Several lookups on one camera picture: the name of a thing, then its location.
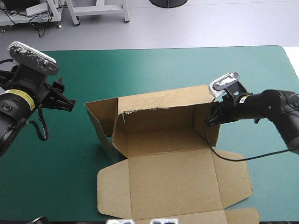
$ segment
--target black trash can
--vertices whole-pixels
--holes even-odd
[[[185,4],[188,0],[149,0],[155,6],[162,8],[174,8]]]

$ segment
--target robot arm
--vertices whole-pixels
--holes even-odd
[[[267,118],[273,122],[287,147],[299,154],[299,96],[291,91],[265,90],[248,93],[239,82],[236,72],[226,74],[210,84],[210,93],[216,98],[226,93],[222,102],[211,109],[208,126]]]

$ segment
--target cardboard box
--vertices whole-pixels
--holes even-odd
[[[128,159],[98,173],[98,210],[148,224],[258,224],[253,208],[224,210],[252,194],[246,162],[211,153],[204,119],[213,97],[206,85],[86,103],[101,142]],[[209,128],[215,146],[219,126]],[[218,151],[240,159],[242,155]]]

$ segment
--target table surface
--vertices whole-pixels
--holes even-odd
[[[249,92],[299,92],[299,80],[279,46],[102,51],[50,51],[60,65],[71,113],[44,110],[50,139],[23,128],[0,158],[0,220],[100,221],[97,172],[119,160],[98,141],[84,102],[208,84],[231,71]],[[243,120],[221,126],[217,149],[254,156],[285,149],[274,125]],[[299,220],[299,156],[248,162],[254,193],[231,208],[255,207],[261,220]]]

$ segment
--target yellow label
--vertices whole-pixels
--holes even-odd
[[[7,90],[5,93],[11,93],[11,94],[15,94],[15,95],[18,95],[18,96],[22,97],[29,104],[31,111],[35,108],[35,104],[34,104],[33,99],[27,93],[25,93],[21,90]]]
[[[243,97],[240,99],[239,104],[243,104],[243,103],[245,103],[245,100],[246,100],[247,97],[249,97],[249,95],[247,95],[247,96],[243,96]]]

